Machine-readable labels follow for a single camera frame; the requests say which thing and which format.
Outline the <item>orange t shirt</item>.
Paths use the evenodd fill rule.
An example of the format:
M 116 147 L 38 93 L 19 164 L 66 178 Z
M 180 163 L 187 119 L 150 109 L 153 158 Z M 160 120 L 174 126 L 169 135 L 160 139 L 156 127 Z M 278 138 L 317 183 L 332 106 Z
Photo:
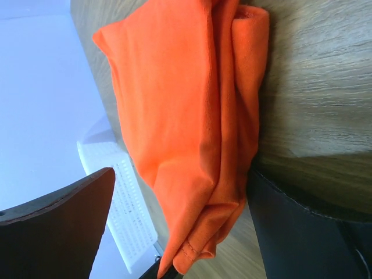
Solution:
M 245 207 L 269 25 L 238 1 L 148 1 L 93 35 L 124 143 L 169 229 L 158 278 L 213 258 Z

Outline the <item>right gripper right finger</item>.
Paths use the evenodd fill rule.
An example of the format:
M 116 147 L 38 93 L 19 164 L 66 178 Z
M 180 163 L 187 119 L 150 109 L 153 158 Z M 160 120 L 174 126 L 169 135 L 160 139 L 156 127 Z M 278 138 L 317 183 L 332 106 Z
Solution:
M 247 196 L 267 278 L 371 278 L 371 214 L 249 171 Z

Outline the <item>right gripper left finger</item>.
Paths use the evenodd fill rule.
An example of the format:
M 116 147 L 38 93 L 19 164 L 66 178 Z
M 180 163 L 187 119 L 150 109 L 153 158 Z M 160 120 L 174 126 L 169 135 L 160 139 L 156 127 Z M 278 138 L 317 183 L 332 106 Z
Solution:
M 102 168 L 1 211 L 1 278 L 88 278 L 105 231 L 115 171 Z

